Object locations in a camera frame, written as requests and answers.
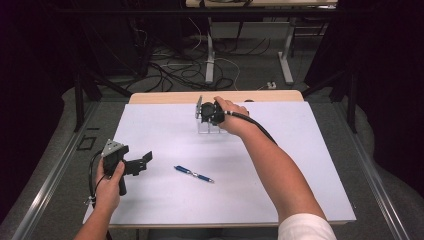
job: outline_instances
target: human arm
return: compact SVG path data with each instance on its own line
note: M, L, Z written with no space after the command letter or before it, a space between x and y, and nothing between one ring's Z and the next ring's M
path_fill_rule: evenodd
M105 239L112 214L119 205L119 180L124 169L125 165L120 161L109 179L104 177L103 159L100 160L96 174L96 207L78 232L76 240Z
M246 108L216 97L224 111L248 115ZM272 142L256 125L245 120L225 116L219 125L243 141L255 169L274 203L281 223L289 216L310 213L325 219L306 179L292 158Z

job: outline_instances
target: desk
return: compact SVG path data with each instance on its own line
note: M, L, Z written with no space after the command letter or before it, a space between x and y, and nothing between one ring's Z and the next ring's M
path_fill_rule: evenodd
M186 0L187 7L200 7L200 0ZM242 7L241 3L219 3L205 0L207 8L224 8L224 7ZM320 5L335 5L337 0L254 0L249 7L305 7ZM237 22L212 22L209 18L211 32L208 34L208 62L206 68L206 83L213 82L213 69L215 52L213 49L214 38L236 38L239 28ZM287 56L290 49L291 41L294 34L296 19L291 18L290 22L245 22L243 31L240 32L239 38L275 38L283 39L283 51L278 52L278 58L283 71L286 84L293 85L293 77L287 62Z
M221 95L247 106L251 116L297 159L329 221L356 219L309 104L299 92L140 93L126 105L114 140L128 144L126 160L150 150L153 160L140 176L125 177L128 193L121 198L110 227L277 225L274 205L241 140L228 133L197 133L194 110L200 95L204 101ZM256 102L244 103L246 98ZM270 117L266 106L273 104L278 108ZM299 150L299 141L310 146L308 151ZM211 177L215 183L182 174L173 168L176 165Z

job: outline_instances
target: person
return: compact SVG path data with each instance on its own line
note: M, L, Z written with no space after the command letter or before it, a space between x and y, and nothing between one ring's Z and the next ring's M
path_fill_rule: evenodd
M215 100L224 111L248 115L245 107L217 96ZM226 115L219 124L228 133L243 141L258 176L273 202L278 214L278 239L336 239L324 212L316 201L305 177L292 158L272 142L256 125L243 119ZM97 170L103 176L102 162ZM118 182L123 164L110 180L99 183L97 203L76 239L104 239L108 221L118 206Z

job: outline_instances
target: pen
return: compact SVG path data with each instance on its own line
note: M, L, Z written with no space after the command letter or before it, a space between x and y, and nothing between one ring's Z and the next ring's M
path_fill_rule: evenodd
M212 179L210 179L210 178L208 178L208 177L205 177L205 176L203 176L203 175L200 175L200 174L198 174L198 173L192 172L192 171L188 170L187 168L184 168L184 167L181 167L181 166L174 166L174 168L175 168L177 171L180 171L180 172L183 172L183 173L189 174L189 175L191 175L191 176L193 176L193 177L195 177L195 178L201 179L201 180L203 180L203 181L210 182L210 183L214 183L214 182L215 182L214 180L212 180Z

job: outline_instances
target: white shirt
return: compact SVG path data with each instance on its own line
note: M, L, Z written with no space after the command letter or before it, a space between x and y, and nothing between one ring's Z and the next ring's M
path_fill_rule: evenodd
M313 214L300 213L288 217L278 227L278 240L330 239L335 240L333 229L326 220Z

